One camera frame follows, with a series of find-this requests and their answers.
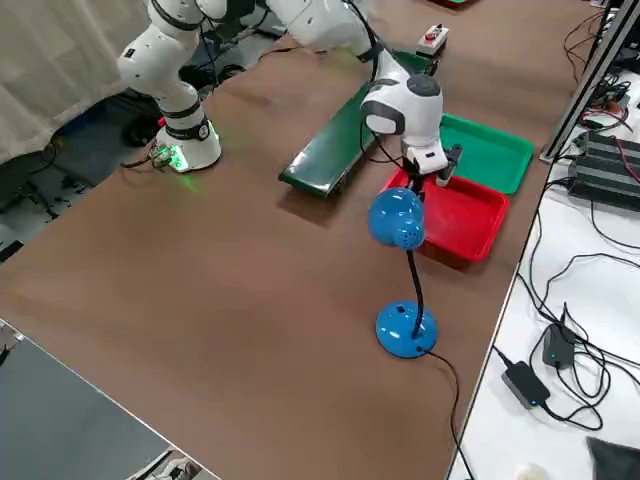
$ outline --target white surface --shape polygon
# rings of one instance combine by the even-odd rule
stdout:
[[[640,85],[636,84],[632,88],[630,106],[633,108],[629,121],[634,130],[640,132],[640,112],[635,108]],[[611,133],[640,141],[638,134],[632,135],[624,127]],[[552,172],[552,178],[566,175],[567,166],[562,163]],[[616,247],[601,238],[590,223],[589,204],[568,197],[562,187],[547,192],[540,205],[540,214],[543,239],[533,271],[536,288],[541,294],[547,279],[560,272],[576,254],[603,252],[640,262],[640,252]],[[640,243],[638,213],[598,206],[596,223],[617,240]],[[528,260],[538,235],[536,226],[522,260],[520,272],[527,279]],[[640,271],[619,262],[602,258],[579,260],[567,275],[552,284],[547,304],[559,316],[566,301],[571,314],[585,327],[594,344],[640,362],[640,296],[636,293],[639,280]],[[512,361],[526,361],[547,325],[534,310],[522,283],[516,281],[499,325],[496,346]],[[540,350],[534,358],[534,368],[552,393],[548,401],[552,410],[567,415],[579,406],[557,380],[555,370],[542,364]],[[640,378],[640,370],[629,369]],[[558,423],[541,409],[523,409],[500,378],[504,370],[500,358],[492,354],[464,432],[463,450],[476,480],[513,480],[517,478],[518,469],[526,464],[542,467],[548,472],[549,480],[590,479],[593,466],[585,441],[589,435],[640,448],[640,415],[637,413],[640,392],[623,372],[610,369],[612,388],[598,407],[604,428],[590,433]],[[581,378],[589,378],[587,371],[581,373]],[[568,373],[566,378],[575,386]],[[595,422],[589,412],[583,412],[576,420],[590,425]],[[449,478],[468,478],[459,455]]]

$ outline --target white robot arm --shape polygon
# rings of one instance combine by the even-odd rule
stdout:
[[[399,135],[403,151],[425,175],[451,170],[440,143],[442,92],[427,75],[412,75],[368,27],[352,0],[265,0],[266,6],[302,46],[330,50],[348,46],[363,63],[372,62],[375,80],[362,103],[363,120],[377,134]],[[198,45],[205,16],[216,23],[251,13],[256,0],[149,0],[151,25],[118,61],[127,85],[152,95],[166,118],[159,144],[172,148],[180,172],[215,163],[218,136],[195,89],[179,69]]]

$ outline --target electronic device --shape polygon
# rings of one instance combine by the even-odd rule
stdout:
[[[508,366],[502,380],[526,409],[544,405],[551,396],[549,389],[525,362]]]
[[[431,26],[418,41],[418,49],[416,53],[426,57],[437,57],[447,46],[449,37],[449,29],[441,23]]]
[[[371,29],[355,0],[265,0],[289,35],[315,51],[347,46],[374,67],[361,104],[373,132],[402,136],[406,156],[421,174],[448,167],[440,141],[442,91],[429,75],[409,73]],[[220,139],[196,89],[180,68],[195,52],[205,18],[217,24],[251,14],[256,0],[150,0],[151,25],[118,59],[124,83],[152,96],[166,119],[156,136],[158,152],[182,173],[207,168],[222,155]]]
[[[584,154],[569,166],[569,194],[640,211],[640,144],[589,132],[582,145]]]
[[[564,370],[573,366],[576,334],[564,323],[551,325],[544,334],[542,361]]]

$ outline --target tabletop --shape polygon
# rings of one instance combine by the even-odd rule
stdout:
[[[565,27],[589,12],[406,0],[372,15],[395,44],[453,27],[447,111],[541,146],[571,90]],[[511,21],[494,28],[498,15]],[[389,357],[374,335],[379,309],[413,296],[404,254],[365,223],[391,170],[365,165],[333,202],[277,181],[367,76],[343,52],[293,51],[225,83],[206,102],[221,162],[112,175],[3,265],[0,316],[223,478],[442,478],[451,379],[428,359]],[[487,262],[418,261],[465,404],[545,174],[532,163]]]

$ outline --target curtain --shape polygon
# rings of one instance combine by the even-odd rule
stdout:
[[[0,164],[120,92],[116,60],[148,24],[144,0],[0,0]]]

